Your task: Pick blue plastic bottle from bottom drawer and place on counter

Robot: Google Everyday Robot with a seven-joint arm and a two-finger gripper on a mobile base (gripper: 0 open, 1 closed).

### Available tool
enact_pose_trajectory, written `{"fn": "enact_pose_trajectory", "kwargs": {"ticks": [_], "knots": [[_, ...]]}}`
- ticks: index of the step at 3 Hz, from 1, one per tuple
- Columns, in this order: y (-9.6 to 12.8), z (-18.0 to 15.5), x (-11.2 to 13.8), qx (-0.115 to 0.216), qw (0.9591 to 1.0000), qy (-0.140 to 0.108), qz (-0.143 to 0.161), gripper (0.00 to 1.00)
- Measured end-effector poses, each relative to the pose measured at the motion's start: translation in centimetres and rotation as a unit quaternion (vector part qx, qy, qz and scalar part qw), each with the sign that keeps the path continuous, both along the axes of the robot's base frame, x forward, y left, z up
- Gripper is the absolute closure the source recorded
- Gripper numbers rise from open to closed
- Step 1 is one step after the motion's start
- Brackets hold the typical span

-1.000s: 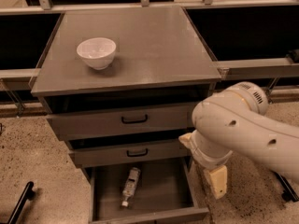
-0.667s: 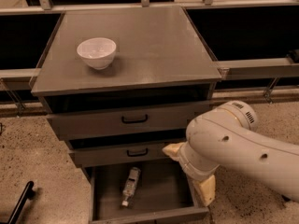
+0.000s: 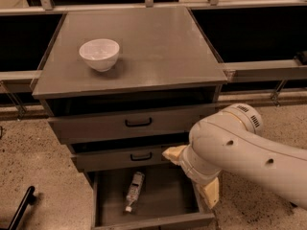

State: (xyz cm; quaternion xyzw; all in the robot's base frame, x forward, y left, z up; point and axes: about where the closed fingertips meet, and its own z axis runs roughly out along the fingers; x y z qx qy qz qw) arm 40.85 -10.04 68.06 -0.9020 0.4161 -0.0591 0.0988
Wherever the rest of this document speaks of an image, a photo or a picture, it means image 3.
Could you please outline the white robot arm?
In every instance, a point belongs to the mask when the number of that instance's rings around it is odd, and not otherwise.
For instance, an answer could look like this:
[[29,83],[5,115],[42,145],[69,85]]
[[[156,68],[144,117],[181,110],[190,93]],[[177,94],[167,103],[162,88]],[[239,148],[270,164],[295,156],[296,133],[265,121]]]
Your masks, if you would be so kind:
[[307,209],[307,150],[268,140],[262,130],[253,107],[233,104],[196,122],[189,143],[163,156],[198,185],[209,207],[219,200],[218,174],[227,171]]

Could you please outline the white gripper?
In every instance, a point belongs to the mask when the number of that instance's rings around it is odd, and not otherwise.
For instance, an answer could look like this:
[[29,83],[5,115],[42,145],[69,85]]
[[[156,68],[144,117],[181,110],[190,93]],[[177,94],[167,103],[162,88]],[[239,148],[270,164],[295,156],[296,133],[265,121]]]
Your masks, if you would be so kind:
[[220,199],[220,184],[217,177],[220,168],[206,162],[190,145],[169,147],[162,155],[173,164],[180,165],[185,175],[199,184],[197,189],[209,209],[216,206]]

